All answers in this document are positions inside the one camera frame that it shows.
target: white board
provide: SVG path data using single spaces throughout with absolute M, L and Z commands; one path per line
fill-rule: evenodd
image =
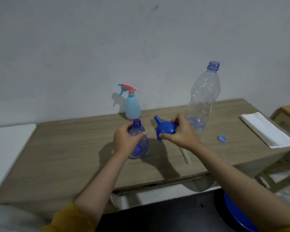
M 35 124 L 0 128 L 0 185 L 35 129 Z

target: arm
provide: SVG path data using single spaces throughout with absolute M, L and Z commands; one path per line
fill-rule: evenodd
M 130 124 L 122 125 L 114 133 L 114 154 L 112 158 L 74 202 L 78 210 L 89 216 L 96 226 L 100 221 L 122 166 L 137 143 L 146 135 L 143 132 L 137 136 L 130 136 L 127 131 L 129 126 Z
M 172 120 L 178 131 L 160 134 L 179 147 L 191 151 L 204 164 L 233 202 L 248 216 L 260 231 L 290 227 L 290 206 L 256 183 L 235 167 L 225 163 L 202 143 L 182 113 Z

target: wooden table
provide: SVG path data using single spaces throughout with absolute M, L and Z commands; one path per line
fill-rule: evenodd
M 208 173 L 191 153 L 192 163 L 186 164 L 176 145 L 156 140 L 154 116 L 170 120 L 184 109 L 182 106 L 142 112 L 142 124 L 150 141 L 149 154 L 144 159 L 127 160 L 116 191 L 176 183 Z M 216 102 L 202 136 L 222 159 L 252 177 L 290 150 L 269 148 L 239 118 L 257 111 L 244 99 Z M 0 188 L 0 203 L 50 218 L 106 164 L 112 155 L 113 132 L 126 122 L 123 114 L 115 114 L 38 125 Z M 228 137 L 226 143 L 217 140 L 220 134 Z

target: person's left hand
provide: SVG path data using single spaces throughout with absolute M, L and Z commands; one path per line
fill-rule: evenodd
M 139 141 L 146 135 L 146 132 L 142 132 L 139 135 L 131 136 L 128 133 L 128 128 L 130 126 L 131 123 L 122 125 L 114 132 L 114 154 L 125 155 L 128 158 Z

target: hand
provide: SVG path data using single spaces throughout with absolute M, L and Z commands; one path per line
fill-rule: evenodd
M 175 145 L 192 151 L 197 145 L 204 145 L 198 138 L 197 134 L 193 130 L 189 121 L 185 118 L 183 113 L 179 113 L 177 117 L 174 117 L 171 122 L 179 125 L 175 134 L 161 133 L 159 137 L 169 140 Z
M 131 123 L 120 126 L 114 132 L 113 138 L 114 153 L 124 155 L 127 158 L 134 151 L 139 141 L 146 135 L 146 132 L 142 132 L 139 135 L 131 136 L 128 133 L 128 128 L 130 126 Z

